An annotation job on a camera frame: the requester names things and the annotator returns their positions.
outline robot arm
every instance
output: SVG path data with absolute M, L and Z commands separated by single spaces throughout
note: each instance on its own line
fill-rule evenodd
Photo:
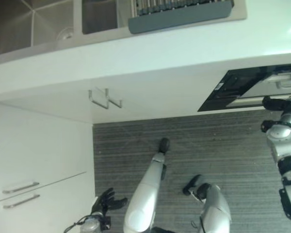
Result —
M 155 217 L 161 180 L 164 178 L 166 170 L 164 161 L 168 148 L 169 139 L 163 138 L 160 142 L 159 152 L 152 158 L 149 168 L 129 203 L 125 213 L 124 233 L 150 231 Z
M 272 100 L 265 97 L 263 105 L 268 110 L 284 111 L 279 121 L 266 120 L 261 129 L 278 165 L 283 188 L 279 190 L 286 216 L 291 220 L 291 101 Z
M 231 214 L 218 186 L 206 183 L 202 175 L 197 175 L 184 187 L 183 193 L 204 203 L 198 233 L 229 233 Z

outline stainless steel sink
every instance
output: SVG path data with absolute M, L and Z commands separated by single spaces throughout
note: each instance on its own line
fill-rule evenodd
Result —
M 0 0 L 0 54 L 48 44 L 34 52 L 4 56 L 0 62 L 128 36 L 88 37 L 126 27 L 131 15 L 131 0 Z

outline metal handle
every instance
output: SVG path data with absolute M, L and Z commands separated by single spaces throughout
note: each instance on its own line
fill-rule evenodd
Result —
M 282 82 L 276 82 L 276 87 L 278 89 L 291 89 L 291 86 L 284 86 Z
M 3 190 L 2 193 L 3 193 L 3 194 L 15 193 L 15 192 L 18 192 L 18 191 L 21 191 L 21 190 L 27 189 L 27 188 L 31 188 L 31 187 L 37 186 L 37 185 L 39 185 L 39 184 L 40 184 L 39 182 L 33 182 L 32 184 L 30 184 L 30 185 L 28 185 L 28 186 L 24 186 L 24 187 L 20 187 L 20 188 L 12 189 L 12 190 Z
M 40 196 L 39 194 L 35 194 L 32 198 L 28 198 L 28 199 L 26 199 L 26 200 L 22 200 L 22 201 L 20 201 L 20 202 L 17 202 L 17 203 L 15 203 L 15 204 L 12 204 L 12 205 L 4 205 L 3 208 L 4 208 L 4 209 L 12 209 L 12 208 L 14 208 L 14 207 L 16 207 L 16 206 L 18 206 L 18 205 L 21 205 L 21 204 L 24 204 L 24 203 L 26 203 L 26 202 L 29 202 L 29 201 L 31 201 L 31 200 L 33 200 L 33 199 L 36 199 L 36 198 L 38 198 L 39 196 Z
M 119 103 L 116 102 L 115 100 L 111 99 L 109 96 L 109 90 L 105 89 L 105 98 L 106 98 L 106 104 L 102 104 L 97 102 L 96 100 L 93 99 L 93 92 L 91 90 L 88 91 L 88 98 L 89 100 L 94 103 L 97 104 L 98 106 L 104 108 L 104 109 L 109 109 L 109 102 L 114 104 L 116 107 L 118 108 L 122 108 L 122 101 L 120 100 Z

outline floor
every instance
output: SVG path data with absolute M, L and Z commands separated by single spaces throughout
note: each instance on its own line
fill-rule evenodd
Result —
M 222 189 L 232 214 L 231 233 L 291 233 L 278 194 L 280 176 L 266 137 L 264 119 L 280 113 L 248 111 L 98 124 L 94 126 L 96 193 L 114 187 L 129 200 L 162 137 L 171 140 L 155 226 L 195 233 L 201 204 L 182 195 L 196 174 Z M 126 208 L 110 211 L 110 233 L 122 233 Z

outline drawer handle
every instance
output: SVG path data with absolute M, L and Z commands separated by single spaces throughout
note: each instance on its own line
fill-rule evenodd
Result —
M 28 185 L 28 186 L 24 186 L 24 187 L 20 187 L 20 188 L 12 189 L 12 190 L 3 190 L 2 193 L 3 193 L 3 194 L 15 193 L 15 192 L 18 192 L 18 191 L 21 191 L 21 190 L 27 189 L 27 188 L 35 187 L 35 186 L 37 186 L 37 185 L 39 185 L 39 184 L 40 184 L 40 183 L 38 183 L 38 182 L 33 182 L 32 184 L 30 184 L 30 185 Z
M 20 201 L 20 202 L 17 202 L 17 203 L 15 203 L 15 204 L 12 204 L 12 205 L 4 205 L 3 208 L 4 208 L 4 209 L 12 209 L 12 208 L 14 208 L 14 207 L 16 207 L 16 206 L 18 206 L 18 205 L 21 205 L 21 204 L 24 204 L 24 203 L 26 203 L 26 202 L 29 202 L 29 201 L 31 201 L 31 200 L 33 200 L 33 199 L 36 199 L 36 198 L 38 198 L 39 196 L 40 196 L 39 194 L 35 194 L 32 198 L 28 198 L 28 199 L 26 199 L 26 200 L 22 200 L 22 201 Z

